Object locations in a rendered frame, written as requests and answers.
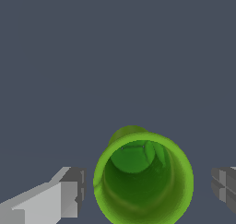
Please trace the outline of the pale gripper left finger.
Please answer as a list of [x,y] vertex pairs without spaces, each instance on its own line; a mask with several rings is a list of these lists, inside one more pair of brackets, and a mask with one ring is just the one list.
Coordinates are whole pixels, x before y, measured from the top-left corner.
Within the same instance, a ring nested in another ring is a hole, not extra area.
[[57,224],[77,218],[87,191],[87,169],[63,167],[52,179],[0,204],[0,224]]

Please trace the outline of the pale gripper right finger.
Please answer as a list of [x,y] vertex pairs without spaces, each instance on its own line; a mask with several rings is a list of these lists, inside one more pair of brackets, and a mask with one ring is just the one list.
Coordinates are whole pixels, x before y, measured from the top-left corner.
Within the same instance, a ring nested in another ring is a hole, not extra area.
[[236,207],[236,167],[220,167],[211,170],[211,189],[227,207]]

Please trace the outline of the green cup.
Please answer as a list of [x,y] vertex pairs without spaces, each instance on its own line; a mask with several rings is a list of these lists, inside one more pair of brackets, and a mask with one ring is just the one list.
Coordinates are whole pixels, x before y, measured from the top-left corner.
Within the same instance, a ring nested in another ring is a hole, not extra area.
[[112,135],[100,155],[93,188],[112,224],[175,224],[192,201],[194,174],[169,138],[128,125]]

